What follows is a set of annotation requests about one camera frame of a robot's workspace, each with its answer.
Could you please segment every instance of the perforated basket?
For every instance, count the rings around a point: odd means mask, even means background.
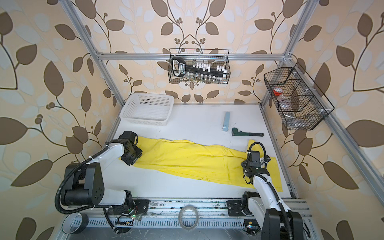
[[[134,93],[124,104],[120,118],[130,123],[165,126],[175,99],[173,96]]]

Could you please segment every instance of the wire mesh basket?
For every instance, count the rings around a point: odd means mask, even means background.
[[[231,75],[225,49],[169,49],[168,77],[172,83],[227,84]]]
[[[265,86],[273,99],[283,125],[287,130],[312,130],[334,110],[330,100],[319,86],[309,87],[300,74],[303,68],[282,67],[264,74]],[[325,97],[329,106],[324,106],[315,96],[317,91]]]

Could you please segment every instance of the yellow fabric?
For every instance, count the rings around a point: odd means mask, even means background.
[[[149,139],[139,137],[137,146],[143,155],[134,167],[154,169],[179,177],[216,182],[220,184],[253,187],[243,179],[242,167],[247,154],[220,145],[204,146],[188,140]],[[263,150],[256,145],[252,150]],[[276,158],[271,157],[267,169],[277,191],[282,192]]]

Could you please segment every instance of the table surface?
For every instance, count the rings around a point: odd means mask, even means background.
[[[228,132],[222,131],[225,112],[230,112]],[[243,132],[263,132],[264,137],[232,136],[231,129]],[[174,105],[166,126],[132,124],[121,120],[115,133],[117,139],[124,131],[152,139],[190,140],[202,145],[222,145],[246,152],[248,140],[260,141],[269,156],[276,156],[270,135],[258,105]],[[291,198],[281,165],[278,161],[282,198]],[[157,170],[128,166],[113,160],[103,169],[104,184],[116,190],[129,190],[133,197],[154,198],[239,198],[253,188],[218,184],[178,177]]]

